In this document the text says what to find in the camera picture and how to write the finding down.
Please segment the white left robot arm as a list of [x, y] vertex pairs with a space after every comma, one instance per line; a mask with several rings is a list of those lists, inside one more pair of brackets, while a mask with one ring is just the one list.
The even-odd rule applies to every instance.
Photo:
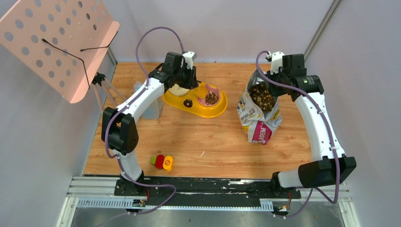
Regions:
[[126, 188], [133, 195], [142, 194], [146, 186], [135, 151], [139, 142], [137, 121], [174, 85], [185, 89], [198, 87], [193, 64], [196, 57], [196, 52], [168, 52], [164, 62], [148, 74], [139, 90], [116, 108], [108, 107], [103, 112], [101, 138], [106, 153], [117, 159], [121, 176], [128, 180]]

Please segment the yellow plastic scoop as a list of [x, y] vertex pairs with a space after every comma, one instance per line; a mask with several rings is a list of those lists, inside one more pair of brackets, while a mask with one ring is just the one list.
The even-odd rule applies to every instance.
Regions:
[[208, 90], [204, 86], [201, 86], [201, 85], [199, 85], [195, 89], [192, 89], [192, 92], [194, 93], [195, 98], [199, 102], [202, 102], [208, 94]]

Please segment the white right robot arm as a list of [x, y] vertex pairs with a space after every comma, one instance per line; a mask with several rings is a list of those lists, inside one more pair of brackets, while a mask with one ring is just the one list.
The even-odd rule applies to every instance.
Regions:
[[317, 75], [308, 75], [303, 54], [268, 53], [271, 63], [266, 76], [273, 81], [270, 91], [289, 95], [296, 104], [310, 140], [312, 162], [291, 171], [274, 173], [270, 191], [283, 197], [289, 188], [316, 188], [343, 183], [357, 166], [348, 157], [332, 129], [325, 104], [324, 88]]

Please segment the pet food bag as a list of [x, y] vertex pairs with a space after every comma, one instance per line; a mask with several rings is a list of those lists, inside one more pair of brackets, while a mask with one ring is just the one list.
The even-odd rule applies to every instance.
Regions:
[[268, 143], [282, 122], [278, 98], [264, 76], [255, 70], [237, 104], [241, 126], [250, 143]]

